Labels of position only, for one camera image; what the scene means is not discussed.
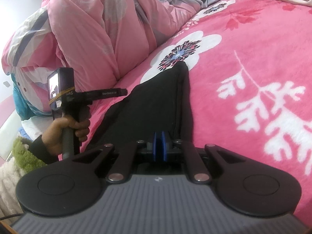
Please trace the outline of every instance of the black cloth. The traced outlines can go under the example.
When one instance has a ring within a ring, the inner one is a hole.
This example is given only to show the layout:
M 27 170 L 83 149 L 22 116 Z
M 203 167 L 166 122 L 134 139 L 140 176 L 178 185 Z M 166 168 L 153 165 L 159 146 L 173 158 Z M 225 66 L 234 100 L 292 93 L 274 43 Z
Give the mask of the black cloth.
M 30 151 L 36 158 L 43 161 L 45 164 L 51 164 L 58 161 L 57 156 L 52 156 L 49 154 L 46 146 L 42 142 L 42 135 L 33 141 L 29 145 L 28 151 Z
M 192 141 L 193 117 L 189 101 L 188 67 L 177 62 L 106 112 L 87 149 L 148 140 L 154 132 L 167 131 L 172 139 Z

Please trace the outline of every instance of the flower center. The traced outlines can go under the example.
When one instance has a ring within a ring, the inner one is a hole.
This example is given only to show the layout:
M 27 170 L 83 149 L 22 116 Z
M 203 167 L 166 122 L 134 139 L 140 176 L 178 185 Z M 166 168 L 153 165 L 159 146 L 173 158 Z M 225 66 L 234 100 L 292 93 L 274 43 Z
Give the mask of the flower center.
M 218 9 L 223 8 L 225 5 L 227 5 L 227 4 L 226 4 L 226 3 L 221 3 L 221 4 L 219 4 L 218 6 L 211 7 L 210 9 L 206 10 L 206 11 L 204 12 L 204 14 L 207 15 L 207 14 L 213 12 L 213 11 L 217 11 Z
M 160 62 L 158 69 L 160 71 L 165 70 L 170 66 L 174 66 L 178 61 L 184 61 L 187 57 L 195 53 L 195 50 L 200 46 L 198 41 L 185 41 L 182 45 L 176 46 L 171 50 L 171 53 L 166 55 L 165 58 Z

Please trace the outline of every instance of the person's hand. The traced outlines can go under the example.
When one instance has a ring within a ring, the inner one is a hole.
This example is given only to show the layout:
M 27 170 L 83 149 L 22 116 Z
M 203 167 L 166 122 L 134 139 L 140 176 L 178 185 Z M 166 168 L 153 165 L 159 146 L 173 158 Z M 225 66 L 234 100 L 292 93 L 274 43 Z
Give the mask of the person's hand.
M 55 119 L 48 129 L 42 135 L 42 142 L 46 146 L 48 152 L 53 156 L 58 156 L 62 153 L 62 130 L 66 127 L 76 129 L 76 136 L 80 142 L 85 142 L 90 133 L 90 120 L 85 119 L 82 122 L 77 122 L 70 115 L 65 115 L 62 118 Z

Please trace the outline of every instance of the lit screen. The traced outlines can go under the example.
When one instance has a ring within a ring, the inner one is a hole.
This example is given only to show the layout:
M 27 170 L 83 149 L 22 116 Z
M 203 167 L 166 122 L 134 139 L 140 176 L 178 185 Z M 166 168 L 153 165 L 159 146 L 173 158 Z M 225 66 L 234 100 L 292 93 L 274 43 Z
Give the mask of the lit screen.
M 54 98 L 59 93 L 58 73 L 49 79 L 49 90 L 50 98 Z

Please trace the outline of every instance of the gray ribbed surface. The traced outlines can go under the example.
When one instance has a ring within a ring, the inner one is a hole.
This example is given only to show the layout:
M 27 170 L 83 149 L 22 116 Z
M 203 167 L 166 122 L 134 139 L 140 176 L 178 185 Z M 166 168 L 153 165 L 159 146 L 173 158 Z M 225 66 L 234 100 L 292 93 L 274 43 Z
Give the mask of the gray ribbed surface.
M 111 185 L 92 207 L 75 216 L 47 219 L 25 215 L 19 234 L 298 234 L 303 226 L 285 215 L 256 219 L 223 206 L 208 186 L 185 176 L 134 175 Z

